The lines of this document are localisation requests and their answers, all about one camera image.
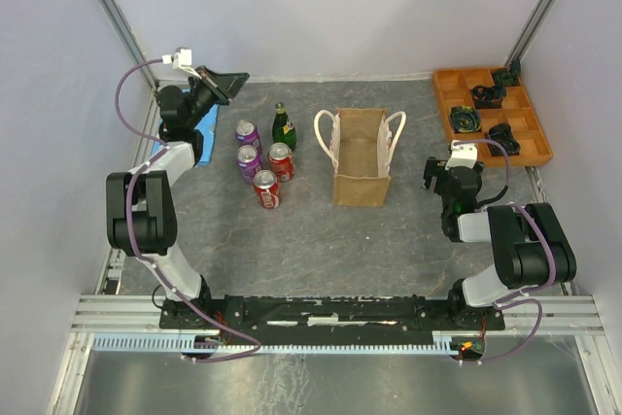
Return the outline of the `purple soda can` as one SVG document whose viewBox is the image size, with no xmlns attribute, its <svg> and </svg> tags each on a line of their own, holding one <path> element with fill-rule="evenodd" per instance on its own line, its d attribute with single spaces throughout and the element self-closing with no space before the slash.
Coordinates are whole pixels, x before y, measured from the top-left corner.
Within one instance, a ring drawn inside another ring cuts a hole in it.
<svg viewBox="0 0 622 415">
<path fill-rule="evenodd" d="M 250 185 L 262 169 L 260 152 L 253 145 L 244 145 L 238 149 L 236 163 L 244 182 Z"/>
<path fill-rule="evenodd" d="M 257 126 L 250 120 L 239 121 L 235 127 L 235 138 L 240 147 L 253 146 L 261 152 L 261 143 Z"/>
</svg>

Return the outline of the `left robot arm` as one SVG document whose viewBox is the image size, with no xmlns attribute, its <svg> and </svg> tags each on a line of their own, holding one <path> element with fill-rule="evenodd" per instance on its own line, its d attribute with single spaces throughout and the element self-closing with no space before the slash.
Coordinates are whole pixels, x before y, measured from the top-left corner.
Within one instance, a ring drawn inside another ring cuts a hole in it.
<svg viewBox="0 0 622 415">
<path fill-rule="evenodd" d="M 205 66 L 191 71 L 188 86 L 165 86 L 155 95 L 159 108 L 157 151 L 126 172 L 106 179 L 106 228 L 110 245 L 147 265 L 166 293 L 183 303 L 182 317 L 193 327 L 209 325 L 215 304 L 206 280 L 178 244 L 172 187 L 203 159 L 205 137 L 198 128 L 208 114 L 237 96 L 250 75 L 218 73 Z"/>
</svg>

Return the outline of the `red soda can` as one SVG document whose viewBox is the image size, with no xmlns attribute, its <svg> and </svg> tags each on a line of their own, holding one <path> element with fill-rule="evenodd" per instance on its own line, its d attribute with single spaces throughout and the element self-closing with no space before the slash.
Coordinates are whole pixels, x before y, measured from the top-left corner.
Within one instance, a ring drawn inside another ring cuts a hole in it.
<svg viewBox="0 0 622 415">
<path fill-rule="evenodd" d="M 287 182 L 294 176 L 293 153 L 285 143 L 274 143 L 268 151 L 271 171 L 280 182 Z"/>
</svg>

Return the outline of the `silver top soda can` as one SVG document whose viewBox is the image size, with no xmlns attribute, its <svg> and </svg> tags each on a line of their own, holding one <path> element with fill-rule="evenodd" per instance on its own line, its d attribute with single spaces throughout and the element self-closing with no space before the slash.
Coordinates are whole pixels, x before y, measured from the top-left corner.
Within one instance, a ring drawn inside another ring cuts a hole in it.
<svg viewBox="0 0 622 415">
<path fill-rule="evenodd" d="M 259 171 L 254 177 L 253 186 L 259 204 L 264 209 L 275 209 L 281 204 L 279 182 L 270 170 Z"/>
</svg>

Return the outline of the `green glass bottle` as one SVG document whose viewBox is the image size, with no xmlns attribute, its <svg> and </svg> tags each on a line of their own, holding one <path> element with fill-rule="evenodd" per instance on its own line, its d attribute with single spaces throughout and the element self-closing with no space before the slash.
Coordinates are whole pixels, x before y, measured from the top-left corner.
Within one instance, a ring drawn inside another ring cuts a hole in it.
<svg viewBox="0 0 622 415">
<path fill-rule="evenodd" d="M 272 140 L 274 143 L 286 144 L 292 152 L 296 149 L 297 135 L 283 102 L 275 104 L 275 118 L 272 124 Z"/>
</svg>

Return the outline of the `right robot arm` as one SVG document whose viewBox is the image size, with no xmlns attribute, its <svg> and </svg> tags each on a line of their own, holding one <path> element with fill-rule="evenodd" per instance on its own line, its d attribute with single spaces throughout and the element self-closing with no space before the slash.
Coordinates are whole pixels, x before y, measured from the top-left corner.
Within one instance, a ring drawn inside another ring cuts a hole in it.
<svg viewBox="0 0 622 415">
<path fill-rule="evenodd" d="M 477 199 L 484 164 L 457 165 L 428 157 L 424 187 L 441 198 L 441 228 L 455 243 L 488 243 L 493 263 L 460 280 L 445 306 L 447 320 L 467 329 L 481 307 L 571 281 L 577 265 L 570 242 L 548 203 L 486 206 Z"/>
</svg>

